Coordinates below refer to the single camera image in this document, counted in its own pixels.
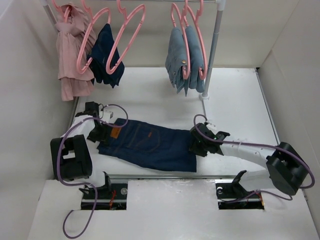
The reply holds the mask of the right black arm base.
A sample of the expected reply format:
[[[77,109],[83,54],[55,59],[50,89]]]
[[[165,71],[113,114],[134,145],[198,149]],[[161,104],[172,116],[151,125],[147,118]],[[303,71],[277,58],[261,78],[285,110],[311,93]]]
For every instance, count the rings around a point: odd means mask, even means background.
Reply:
[[[219,210],[264,210],[262,195],[246,191],[238,183],[219,182],[215,185]]]

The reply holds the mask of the dark blue denim trousers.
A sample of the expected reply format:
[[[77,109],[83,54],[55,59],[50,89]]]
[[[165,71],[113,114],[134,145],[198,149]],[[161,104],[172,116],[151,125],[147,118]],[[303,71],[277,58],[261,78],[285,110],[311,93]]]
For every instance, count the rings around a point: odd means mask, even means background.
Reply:
[[[197,157],[190,151],[193,137],[188,130],[171,129],[138,120],[129,120],[110,132],[97,149],[142,168],[165,172],[197,171]]]

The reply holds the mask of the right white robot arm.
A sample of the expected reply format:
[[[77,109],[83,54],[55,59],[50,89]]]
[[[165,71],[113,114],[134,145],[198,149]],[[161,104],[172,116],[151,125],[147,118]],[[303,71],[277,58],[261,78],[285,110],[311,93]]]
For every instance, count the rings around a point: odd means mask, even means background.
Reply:
[[[228,132],[217,131],[209,122],[195,124],[190,133],[190,151],[198,156],[217,154],[261,167],[255,171],[240,170],[232,182],[219,183],[216,188],[219,197],[238,201],[267,189],[276,189],[292,197],[302,188],[306,176],[310,174],[308,165],[286,142],[276,146],[244,142]]]

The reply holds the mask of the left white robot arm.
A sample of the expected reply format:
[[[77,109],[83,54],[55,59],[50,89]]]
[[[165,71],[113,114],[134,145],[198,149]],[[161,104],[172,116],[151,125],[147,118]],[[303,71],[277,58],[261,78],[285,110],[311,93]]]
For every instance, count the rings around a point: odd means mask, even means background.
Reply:
[[[94,167],[87,141],[107,143],[112,128],[99,120],[103,110],[99,104],[85,103],[83,112],[75,115],[69,130],[50,141],[53,174],[56,180],[93,184],[94,192],[102,199],[111,195],[112,185],[108,174]]]

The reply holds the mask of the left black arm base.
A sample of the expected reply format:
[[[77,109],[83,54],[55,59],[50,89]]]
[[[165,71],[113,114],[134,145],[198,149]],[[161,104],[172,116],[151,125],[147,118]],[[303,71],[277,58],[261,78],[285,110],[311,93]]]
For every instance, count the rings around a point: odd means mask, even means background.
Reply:
[[[81,210],[91,210],[95,202],[95,190],[85,185],[79,188],[82,193]],[[95,210],[126,210],[127,209],[128,184],[107,183],[97,188],[97,203]]]

